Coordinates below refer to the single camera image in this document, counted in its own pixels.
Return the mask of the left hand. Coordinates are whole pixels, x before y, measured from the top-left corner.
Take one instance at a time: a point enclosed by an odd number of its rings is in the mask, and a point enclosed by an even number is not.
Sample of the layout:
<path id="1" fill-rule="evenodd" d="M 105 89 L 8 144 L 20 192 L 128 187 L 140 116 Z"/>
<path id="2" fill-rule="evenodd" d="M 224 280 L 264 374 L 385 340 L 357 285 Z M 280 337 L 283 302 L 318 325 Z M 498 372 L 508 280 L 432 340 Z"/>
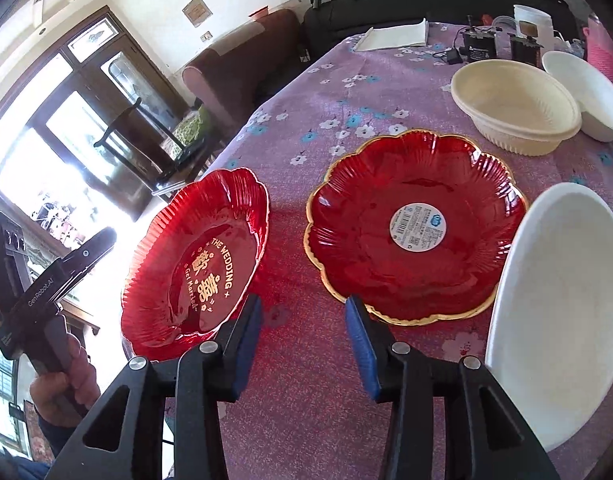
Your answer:
<path id="1" fill-rule="evenodd" d="M 67 393 L 74 394 L 77 404 L 86 410 L 93 407 L 100 397 L 96 368 L 90 361 L 79 339 L 68 335 L 71 364 L 66 372 L 38 375 L 30 385 L 30 395 L 37 413 L 49 424 L 61 428 L 74 428 L 82 416 L 72 412 L 72 405 L 65 408 L 58 401 Z"/>

